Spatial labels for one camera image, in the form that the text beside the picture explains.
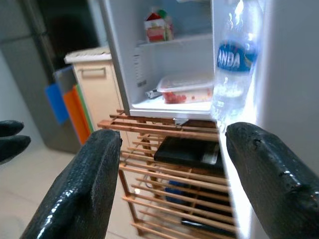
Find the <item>refrigerator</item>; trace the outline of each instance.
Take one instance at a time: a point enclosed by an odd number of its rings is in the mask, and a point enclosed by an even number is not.
[[[97,0],[0,0],[0,49],[49,148],[80,148],[71,120],[57,121],[45,89],[67,53],[107,44],[101,24]]]
[[[103,0],[103,16],[125,112],[132,116],[214,120],[211,102],[167,105],[145,91],[161,77],[215,70],[225,16],[236,0]],[[261,52],[246,109],[247,121],[276,134],[319,175],[319,33],[314,0],[261,0],[264,27]],[[175,40],[146,43],[143,21],[153,6],[173,18]],[[224,134],[220,144],[232,193],[238,238],[268,238],[229,159]]]

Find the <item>white cabinet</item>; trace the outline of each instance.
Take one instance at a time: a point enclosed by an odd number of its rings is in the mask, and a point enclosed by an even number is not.
[[[97,123],[110,119],[110,114],[122,109],[123,104],[111,60],[77,62],[74,73],[82,90],[94,130]],[[127,132],[121,132],[122,148],[130,146]]]

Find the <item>plastic bottle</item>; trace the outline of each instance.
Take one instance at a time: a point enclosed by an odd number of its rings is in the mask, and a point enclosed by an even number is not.
[[[246,104],[262,27],[258,0],[239,0],[228,14],[217,52],[213,117],[219,124],[235,118]]]

